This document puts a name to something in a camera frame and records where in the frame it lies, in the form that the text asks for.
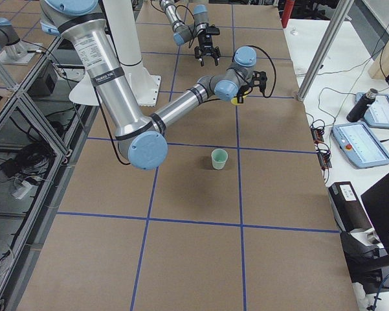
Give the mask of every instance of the white table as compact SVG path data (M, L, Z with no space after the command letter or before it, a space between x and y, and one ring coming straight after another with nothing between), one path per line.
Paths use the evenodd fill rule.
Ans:
M328 23L328 21L291 19L288 27L284 30L299 84L304 79L302 74L306 73ZM324 66L319 73L347 70L361 64L369 57L370 55L355 29L349 21L346 21L335 38L324 60ZM372 63L373 61L369 60L365 63L365 66L362 65L346 73L318 75L304 100L306 111L314 116L315 119L322 119L326 124L331 124L333 118L317 108L318 96L324 87L330 87L343 93L366 92L371 87L378 90L388 87L384 80L372 80L370 78L368 68ZM389 89L383 91L383 93L389 94ZM346 115L354 106L354 96L341 95L327 89L322 92L320 106L322 109L330 112L330 114L337 115L342 103L343 105L335 124L348 123ZM373 132L379 139L389 138L389 130L373 129ZM324 140L330 146L332 153L332 168L329 170L327 187L337 181L350 181L360 196L389 172L389 165L355 169L342 151L339 150L338 144L332 138L330 139L330 133L331 127L329 126L324 134ZM384 143L384 147L389 151L389 141ZM389 292L381 293L380 298L383 300L377 303L376 310L389 311ZM368 299L372 303L373 295L368 295Z

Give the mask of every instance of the black box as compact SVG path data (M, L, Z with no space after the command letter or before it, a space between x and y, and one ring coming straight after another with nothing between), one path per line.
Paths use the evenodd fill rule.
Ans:
M349 181L334 183L328 188L333 212L340 228L345 231L369 229L371 223Z

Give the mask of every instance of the robot arm label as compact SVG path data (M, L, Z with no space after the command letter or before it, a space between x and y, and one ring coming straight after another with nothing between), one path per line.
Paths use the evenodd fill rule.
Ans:
M79 41L74 48L86 70L105 63L98 44L92 37Z

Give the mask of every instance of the metal pole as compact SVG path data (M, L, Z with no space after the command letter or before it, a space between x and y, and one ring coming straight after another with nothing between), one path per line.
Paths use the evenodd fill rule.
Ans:
M304 101L309 88L311 87L313 80L317 77L317 73L324 61L326 54L331 47L335 36L337 36L339 29L341 28L342 22L345 20L345 17L348 14L348 11L351 8L354 0L340 0L338 7L335 10L334 15L329 22L328 28L325 31L324 37L322 37L321 42L319 43L318 49L314 55L314 58L311 62L311 65L308 68L308 71L305 75L304 81L300 86L299 92L296 98L300 101Z

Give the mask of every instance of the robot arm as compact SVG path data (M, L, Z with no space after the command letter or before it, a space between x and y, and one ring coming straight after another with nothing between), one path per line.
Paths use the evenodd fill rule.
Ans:
M177 13L174 0L159 0L162 11L166 14L170 25L172 26L174 42L180 46L198 38L199 46L194 49L194 56L204 66L204 56L211 56L217 66L219 64L219 47L213 47L212 36L220 34L220 30L209 24L208 12L205 5L197 5L193 10L194 23L185 25Z
M23 45L9 20L0 17L0 51L2 48L13 60L18 60L27 54L27 48Z
M115 123L115 137L122 156L132 165L149 170L158 167L167 154L162 134L166 128L213 95L231 100L242 86L252 81L256 52L237 50L225 74L204 76L178 99L147 117L142 114L104 32L105 19L97 0L40 0L43 15L62 37L74 45L104 106Z

